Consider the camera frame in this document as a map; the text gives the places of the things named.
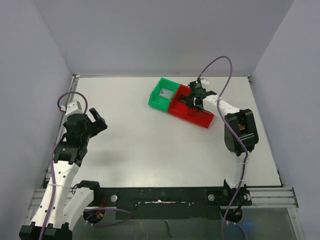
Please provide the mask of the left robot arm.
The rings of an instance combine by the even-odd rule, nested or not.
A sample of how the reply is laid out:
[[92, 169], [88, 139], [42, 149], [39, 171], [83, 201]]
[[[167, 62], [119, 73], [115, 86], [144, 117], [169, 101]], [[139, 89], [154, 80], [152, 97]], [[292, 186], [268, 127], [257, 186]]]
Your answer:
[[67, 116], [66, 132], [53, 152], [51, 178], [41, 203], [28, 225], [22, 225], [22, 240], [70, 240], [73, 228], [88, 206], [99, 206], [103, 194], [99, 182], [82, 180], [71, 200], [67, 200], [72, 182], [88, 152], [89, 140], [107, 129], [105, 120], [90, 108], [94, 121], [85, 113]]

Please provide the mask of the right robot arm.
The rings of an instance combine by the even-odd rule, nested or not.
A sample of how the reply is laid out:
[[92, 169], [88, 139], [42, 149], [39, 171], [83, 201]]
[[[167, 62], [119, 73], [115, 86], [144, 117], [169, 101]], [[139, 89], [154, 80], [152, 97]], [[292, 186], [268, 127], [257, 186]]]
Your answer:
[[250, 153], [259, 142], [254, 114], [250, 109], [232, 106], [212, 90], [207, 91], [204, 83], [205, 80], [197, 79], [188, 84], [190, 92], [186, 105], [212, 113], [223, 121], [225, 146], [235, 154], [225, 182], [231, 189], [243, 187]]

